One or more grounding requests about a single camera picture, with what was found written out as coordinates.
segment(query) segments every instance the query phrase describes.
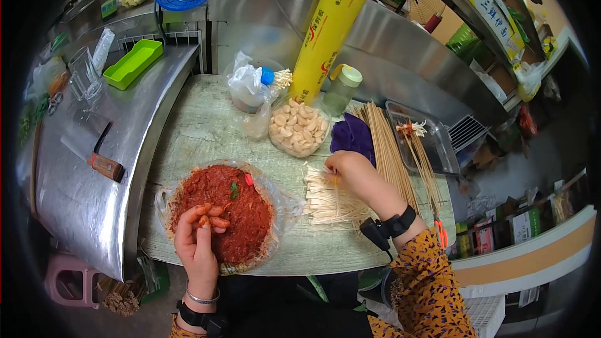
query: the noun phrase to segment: red scissors handle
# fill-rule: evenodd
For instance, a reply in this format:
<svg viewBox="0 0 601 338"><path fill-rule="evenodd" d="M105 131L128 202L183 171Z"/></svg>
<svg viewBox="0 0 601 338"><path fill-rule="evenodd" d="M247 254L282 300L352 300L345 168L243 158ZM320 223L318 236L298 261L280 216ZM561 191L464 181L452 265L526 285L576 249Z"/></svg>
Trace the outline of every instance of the red scissors handle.
<svg viewBox="0 0 601 338"><path fill-rule="evenodd" d="M434 225L436 226L436 230L438 231L440 246L442 247L442 249L447 248L447 246L449 245L447 230L442 228L442 222L440 222L439 220L435 220Z"/></svg>

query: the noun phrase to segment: pink stool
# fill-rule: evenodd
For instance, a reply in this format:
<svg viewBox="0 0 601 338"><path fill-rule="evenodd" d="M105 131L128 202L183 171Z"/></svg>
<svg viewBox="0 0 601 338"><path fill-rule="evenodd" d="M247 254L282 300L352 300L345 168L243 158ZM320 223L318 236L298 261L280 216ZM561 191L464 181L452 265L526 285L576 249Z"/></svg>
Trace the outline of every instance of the pink stool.
<svg viewBox="0 0 601 338"><path fill-rule="evenodd" d="M79 300L65 299L56 288L56 281L62 271L78 271L82 273L82 298ZM94 274L100 273L90 267L76 256L67 253L51 253L46 270L46 291L48 295L58 304L68 305L69 307L92 307L100 308L100 304L92 301L92 291L94 290Z"/></svg>

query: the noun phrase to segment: yellow floral shirt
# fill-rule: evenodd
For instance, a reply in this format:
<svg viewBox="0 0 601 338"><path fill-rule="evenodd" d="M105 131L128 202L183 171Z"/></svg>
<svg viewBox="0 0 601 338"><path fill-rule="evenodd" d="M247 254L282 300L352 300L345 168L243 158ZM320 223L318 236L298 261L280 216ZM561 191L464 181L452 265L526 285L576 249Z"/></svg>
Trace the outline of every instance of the yellow floral shirt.
<svg viewBox="0 0 601 338"><path fill-rule="evenodd" d="M404 330L367 316L374 337L476 336L470 318L463 310L459 284L455 282L451 264L440 248L433 228L407 242L391 267L403 282L397 313ZM181 329L173 317L169 338L202 336Z"/></svg>

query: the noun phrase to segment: cleaver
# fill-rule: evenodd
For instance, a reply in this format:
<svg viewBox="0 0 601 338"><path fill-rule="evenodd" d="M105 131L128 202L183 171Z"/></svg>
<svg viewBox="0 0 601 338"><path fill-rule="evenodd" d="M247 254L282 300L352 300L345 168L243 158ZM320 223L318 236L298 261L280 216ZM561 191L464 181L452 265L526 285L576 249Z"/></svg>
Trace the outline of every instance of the cleaver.
<svg viewBox="0 0 601 338"><path fill-rule="evenodd" d="M118 182L123 174L123 166L98 154L98 147L109 128L110 120L107 117L79 109L61 137L61 142L92 169Z"/></svg>

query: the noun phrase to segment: yellow plastic wrap roll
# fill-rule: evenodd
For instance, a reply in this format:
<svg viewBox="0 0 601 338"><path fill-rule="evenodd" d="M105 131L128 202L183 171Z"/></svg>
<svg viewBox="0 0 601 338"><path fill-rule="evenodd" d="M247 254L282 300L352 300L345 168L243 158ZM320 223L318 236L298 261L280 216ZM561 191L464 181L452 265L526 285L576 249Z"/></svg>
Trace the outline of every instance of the yellow plastic wrap roll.
<svg viewBox="0 0 601 338"><path fill-rule="evenodd" d="M319 0L296 60L289 97L311 104L365 0Z"/></svg>

